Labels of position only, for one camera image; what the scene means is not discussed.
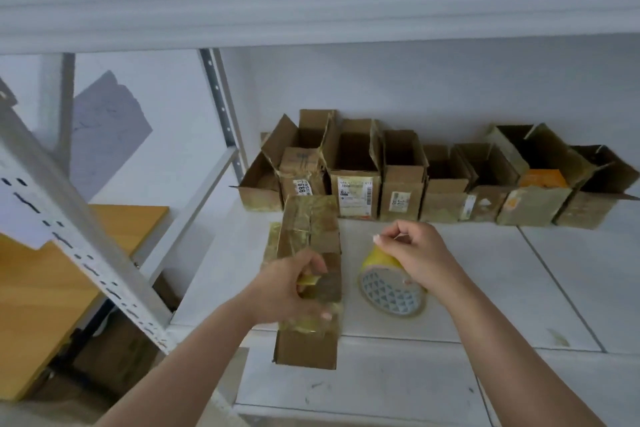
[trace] yellow tape roll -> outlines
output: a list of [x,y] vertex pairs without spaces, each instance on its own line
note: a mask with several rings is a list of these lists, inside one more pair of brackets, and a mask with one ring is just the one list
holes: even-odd
[[412,280],[400,262],[376,245],[362,263],[358,286],[374,307],[394,316],[415,316],[426,303],[424,288]]

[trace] white wall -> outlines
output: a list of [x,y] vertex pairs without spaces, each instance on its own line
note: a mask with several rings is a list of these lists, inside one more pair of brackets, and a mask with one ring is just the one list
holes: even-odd
[[[0,57],[0,75],[15,93],[17,113],[36,124],[37,56]],[[75,94],[111,70],[138,100],[153,131],[92,203],[184,207],[226,146],[204,70],[195,50],[78,54]],[[165,261],[182,294],[237,195],[229,170],[202,212]]]
[[425,142],[546,121],[640,168],[640,35],[277,46],[250,58],[261,131],[300,108],[379,118]]

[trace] wooden tabletop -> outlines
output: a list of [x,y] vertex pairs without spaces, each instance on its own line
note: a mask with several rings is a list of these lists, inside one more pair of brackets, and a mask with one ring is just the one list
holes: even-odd
[[[167,206],[90,207],[128,255],[169,211]],[[0,235],[0,399],[19,400],[102,298],[52,242],[32,250]]]

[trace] shelving unit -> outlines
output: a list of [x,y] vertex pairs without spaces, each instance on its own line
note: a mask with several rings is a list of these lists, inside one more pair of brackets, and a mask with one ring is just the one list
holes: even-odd
[[[617,33],[640,33],[640,0],[0,0],[4,54],[52,53],[55,62],[64,61],[61,53],[220,48],[200,54],[228,146],[142,273],[100,229],[56,154],[45,150],[55,145],[38,142],[5,101],[0,169],[34,212],[63,223],[54,236],[61,249],[171,351],[255,275],[268,222],[280,214],[250,214],[237,201],[173,316],[148,278],[159,273],[221,174],[231,165],[241,175],[259,151],[259,132],[283,112],[339,108],[450,142],[476,138],[494,119],[551,119],[570,143],[609,144],[638,166],[640,129],[628,127],[637,121],[640,39],[603,36]],[[507,37],[517,39],[500,39]],[[60,89],[68,71],[51,66],[60,83],[52,87]],[[48,95],[42,104],[56,118],[47,135],[63,143],[68,135],[58,117],[68,100]],[[610,425],[639,415],[633,393],[640,389],[640,221],[633,206],[619,204],[596,232],[438,226],[470,276]],[[338,370],[273,365],[275,326],[260,326],[243,343],[250,352],[237,397],[229,399],[234,409],[219,393],[213,398],[229,422],[243,424],[239,412],[496,425],[435,299],[418,318],[392,319],[356,290],[357,268],[382,226],[340,221],[345,314]]]

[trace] metal upright with slots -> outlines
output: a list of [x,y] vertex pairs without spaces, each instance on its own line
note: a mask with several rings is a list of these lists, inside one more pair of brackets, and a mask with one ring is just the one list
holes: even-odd
[[[240,180],[256,155],[259,131],[266,130],[255,114],[269,110],[260,102],[247,107],[241,94],[258,84],[242,49],[301,45],[302,50],[292,51],[306,54],[304,48],[313,44],[357,42],[364,44],[359,46],[364,54],[368,44],[386,44],[398,54],[400,46],[394,44],[404,41],[456,44],[453,40],[468,38],[622,32],[640,32],[640,0],[0,0],[0,53],[47,55],[37,131],[31,133],[20,121],[11,89],[0,82],[0,185],[46,221],[60,250],[168,353],[255,275],[268,224],[281,218],[280,213],[248,213],[236,201],[175,314],[151,287],[164,257],[222,174],[232,166]],[[499,44],[492,41],[487,44]],[[227,151],[136,269],[68,180],[74,54],[176,48],[199,51]],[[347,64],[350,53],[345,54],[331,49],[321,57],[343,58]],[[362,59],[377,63],[374,57]],[[268,66],[263,63],[263,76],[274,74],[264,69]],[[304,69],[304,61],[290,66],[297,67]],[[252,81],[234,86],[232,72],[236,79]],[[266,79],[261,82],[268,99],[273,97],[269,85],[278,82]],[[371,80],[368,90],[377,95]],[[407,119],[405,125],[412,124]],[[423,314],[404,321],[381,315],[356,290],[359,262],[382,226],[340,220],[344,322],[337,370],[272,364],[276,325],[257,326],[243,342],[250,351],[239,390],[225,396],[216,392],[212,399],[229,423],[244,424],[240,413],[377,425],[497,424],[442,305],[429,298]],[[631,423],[637,410],[629,392],[640,389],[640,339],[637,328],[632,333],[613,323],[637,322],[640,310],[629,285],[637,275],[628,264],[640,253],[633,233],[491,223],[438,229],[471,277],[596,413],[607,423],[620,418],[620,425]],[[241,242],[238,236],[248,239]],[[620,263],[610,263],[612,253]],[[583,281],[576,282],[576,270]]]

